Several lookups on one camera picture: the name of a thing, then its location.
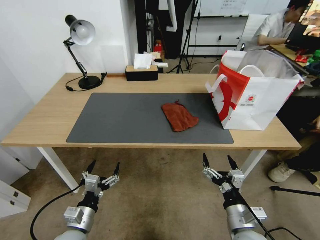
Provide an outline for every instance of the lamp arm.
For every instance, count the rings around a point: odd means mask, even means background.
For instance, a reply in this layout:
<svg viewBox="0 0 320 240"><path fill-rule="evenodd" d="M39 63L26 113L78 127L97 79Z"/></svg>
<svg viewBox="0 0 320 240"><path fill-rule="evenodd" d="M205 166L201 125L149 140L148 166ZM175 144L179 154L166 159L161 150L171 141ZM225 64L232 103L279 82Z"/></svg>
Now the lamp arm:
<svg viewBox="0 0 320 240"><path fill-rule="evenodd" d="M77 58L74 56L73 52L71 51L71 46L74 44L74 42L71 42L71 37L67 40L63 41L64 46L68 49L69 53L71 54L73 60L76 62L77 67L80 69L81 73L83 74L83 78L85 81L88 81L87 76L87 70L84 68L84 66L77 60Z"/></svg>

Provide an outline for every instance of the desk lamp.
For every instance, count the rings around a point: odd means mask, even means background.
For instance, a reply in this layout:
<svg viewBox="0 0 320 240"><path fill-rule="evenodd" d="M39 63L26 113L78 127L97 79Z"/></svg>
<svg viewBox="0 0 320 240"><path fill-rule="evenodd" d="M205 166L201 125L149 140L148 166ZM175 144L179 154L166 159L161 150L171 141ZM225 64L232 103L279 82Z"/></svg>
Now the desk lamp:
<svg viewBox="0 0 320 240"><path fill-rule="evenodd" d="M80 46L89 44L96 34L94 26L88 21L76 19L73 15L66 16L65 20L67 25L70 27L70 37L67 40L63 41L63 43L73 57L81 73L83 74L83 78L81 78L78 83L79 87L87 90L100 86L102 80L100 80L96 76L87 76L87 70L76 59L70 48L73 44L77 44Z"/></svg>

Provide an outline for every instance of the whiteboard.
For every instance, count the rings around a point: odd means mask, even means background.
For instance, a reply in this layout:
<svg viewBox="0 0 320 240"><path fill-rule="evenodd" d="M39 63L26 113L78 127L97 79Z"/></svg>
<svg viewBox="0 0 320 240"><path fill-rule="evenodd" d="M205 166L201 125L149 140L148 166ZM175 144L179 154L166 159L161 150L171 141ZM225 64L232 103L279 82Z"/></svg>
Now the whiteboard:
<svg viewBox="0 0 320 240"><path fill-rule="evenodd" d="M194 16L270 14L285 9L290 0L199 0Z"/></svg>

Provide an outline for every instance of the black lamp base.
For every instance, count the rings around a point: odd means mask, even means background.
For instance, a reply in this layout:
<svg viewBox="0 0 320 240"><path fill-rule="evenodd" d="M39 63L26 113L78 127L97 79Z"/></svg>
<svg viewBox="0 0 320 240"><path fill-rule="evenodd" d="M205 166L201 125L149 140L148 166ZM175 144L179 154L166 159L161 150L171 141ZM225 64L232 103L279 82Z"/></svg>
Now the black lamp base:
<svg viewBox="0 0 320 240"><path fill-rule="evenodd" d="M96 76L88 76L88 81L86 81L85 78L81 78L78 84L82 89L92 89L100 85L100 78Z"/></svg>

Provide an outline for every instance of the sneaker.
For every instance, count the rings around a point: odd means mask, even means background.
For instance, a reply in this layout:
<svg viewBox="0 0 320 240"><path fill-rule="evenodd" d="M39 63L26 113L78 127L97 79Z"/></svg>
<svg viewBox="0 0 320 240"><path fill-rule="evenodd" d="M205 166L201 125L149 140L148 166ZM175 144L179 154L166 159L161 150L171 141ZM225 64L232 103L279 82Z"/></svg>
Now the sneaker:
<svg viewBox="0 0 320 240"><path fill-rule="evenodd" d="M287 180L295 171L290 169L286 163L280 162L277 167L269 171L268 177L272 181L280 183Z"/></svg>

